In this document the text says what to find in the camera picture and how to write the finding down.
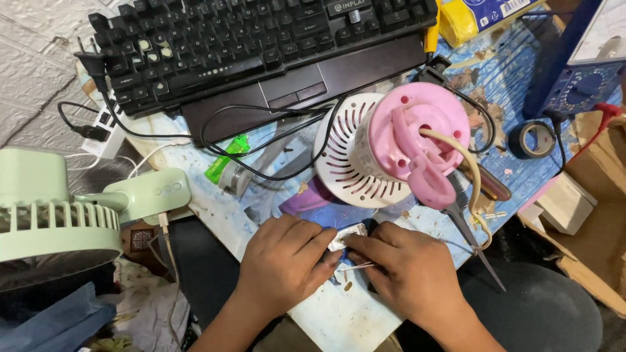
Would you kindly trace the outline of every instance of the power strip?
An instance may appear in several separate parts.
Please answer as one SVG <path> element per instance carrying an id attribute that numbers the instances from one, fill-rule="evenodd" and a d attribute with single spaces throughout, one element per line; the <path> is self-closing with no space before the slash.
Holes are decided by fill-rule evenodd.
<path id="1" fill-rule="evenodd" d="M 117 104 L 117 101 L 115 101 L 113 92 L 111 92 L 110 99 L 113 104 L 113 109 L 117 113 L 117 117 L 120 119 L 120 122 L 122 122 L 124 126 L 128 126 L 130 119 L 122 111 L 121 107 Z M 101 127 L 109 131 L 109 136 L 104 142 L 86 139 L 81 148 L 84 151 L 92 153 L 100 158 L 115 158 L 115 155 L 120 150 L 122 142 L 124 142 L 124 138 L 126 138 L 126 132 L 115 123 L 115 120 L 106 105 L 103 104 L 102 108 L 100 108 L 100 112 L 98 113 L 98 116 L 96 116 L 93 126 Z"/>

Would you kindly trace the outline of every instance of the fan guard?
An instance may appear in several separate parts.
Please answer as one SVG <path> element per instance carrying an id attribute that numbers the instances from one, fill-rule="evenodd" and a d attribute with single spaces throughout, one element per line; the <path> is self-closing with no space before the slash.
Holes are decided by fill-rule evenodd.
<path id="1" fill-rule="evenodd" d="M 76 274 L 123 253 L 118 214 L 101 205 L 0 207 L 0 291 Z"/>
<path id="2" fill-rule="evenodd" d="M 359 161 L 354 147 L 357 127 L 369 110 L 384 97 L 380 93 L 361 93 L 344 100 L 332 124 L 328 144 L 315 167 L 326 188 L 337 198 L 362 208 L 383 208 L 405 199 L 411 190 L 406 182 L 383 180 L 371 175 Z M 313 154 L 324 143 L 326 126 L 332 111 L 324 117 L 317 130 Z"/>

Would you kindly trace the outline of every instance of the yellow package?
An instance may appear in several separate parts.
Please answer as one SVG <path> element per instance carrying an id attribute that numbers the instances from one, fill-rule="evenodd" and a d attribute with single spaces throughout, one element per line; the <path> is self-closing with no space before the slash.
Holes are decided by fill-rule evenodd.
<path id="1" fill-rule="evenodd" d="M 506 26 L 546 0 L 451 0 L 441 5 L 439 33 L 453 48 Z"/>

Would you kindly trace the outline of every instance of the barcode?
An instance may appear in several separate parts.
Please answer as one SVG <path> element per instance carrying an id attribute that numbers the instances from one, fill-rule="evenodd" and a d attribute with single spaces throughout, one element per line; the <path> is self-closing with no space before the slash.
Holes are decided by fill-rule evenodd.
<path id="1" fill-rule="evenodd" d="M 502 11 L 502 17 L 514 13 L 515 11 L 523 8 L 526 5 L 530 5 L 530 0 L 509 0 L 500 5 L 500 11 Z"/>

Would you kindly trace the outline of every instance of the blue fabric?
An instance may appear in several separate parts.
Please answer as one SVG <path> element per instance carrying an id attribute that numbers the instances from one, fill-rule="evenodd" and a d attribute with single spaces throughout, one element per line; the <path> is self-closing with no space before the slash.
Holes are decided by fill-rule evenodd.
<path id="1" fill-rule="evenodd" d="M 0 326 L 0 351 L 74 351 L 115 314 L 89 282 L 16 328 Z"/>

